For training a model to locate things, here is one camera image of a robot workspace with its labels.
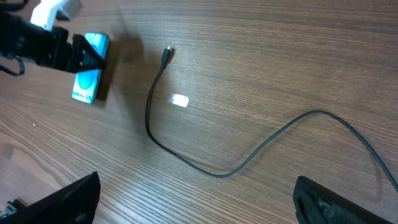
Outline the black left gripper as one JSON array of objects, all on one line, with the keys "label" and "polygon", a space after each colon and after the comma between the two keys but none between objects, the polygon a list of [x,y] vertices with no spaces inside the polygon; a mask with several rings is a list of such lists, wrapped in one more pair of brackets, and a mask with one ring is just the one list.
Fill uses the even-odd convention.
[{"label": "black left gripper", "polygon": [[84,36],[74,34],[71,45],[68,35],[64,28],[48,31],[20,16],[1,12],[2,57],[70,73],[104,69],[104,58]]}]

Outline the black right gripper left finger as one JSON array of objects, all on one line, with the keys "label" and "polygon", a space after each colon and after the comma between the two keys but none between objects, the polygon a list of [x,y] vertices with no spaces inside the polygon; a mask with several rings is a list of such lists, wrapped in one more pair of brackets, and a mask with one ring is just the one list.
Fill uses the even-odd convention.
[{"label": "black right gripper left finger", "polygon": [[86,223],[92,224],[100,200],[101,184],[97,172],[50,194],[32,205],[8,201],[1,223]]}]

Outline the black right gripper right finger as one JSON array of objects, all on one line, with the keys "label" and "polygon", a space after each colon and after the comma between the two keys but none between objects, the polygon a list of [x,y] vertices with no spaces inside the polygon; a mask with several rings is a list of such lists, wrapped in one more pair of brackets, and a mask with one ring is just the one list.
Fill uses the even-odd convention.
[{"label": "black right gripper right finger", "polygon": [[297,178],[293,202],[300,224],[392,224],[305,176]]}]

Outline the Galaxy S25 smartphone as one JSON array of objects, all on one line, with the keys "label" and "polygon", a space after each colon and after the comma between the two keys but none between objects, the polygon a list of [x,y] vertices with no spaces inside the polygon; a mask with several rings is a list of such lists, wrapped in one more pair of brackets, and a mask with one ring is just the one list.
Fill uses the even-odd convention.
[{"label": "Galaxy S25 smartphone", "polygon": [[[96,52],[105,59],[108,51],[109,36],[104,33],[87,32],[85,38]],[[101,73],[101,69],[77,73],[72,88],[72,98],[82,103],[92,104],[96,98]]]}]

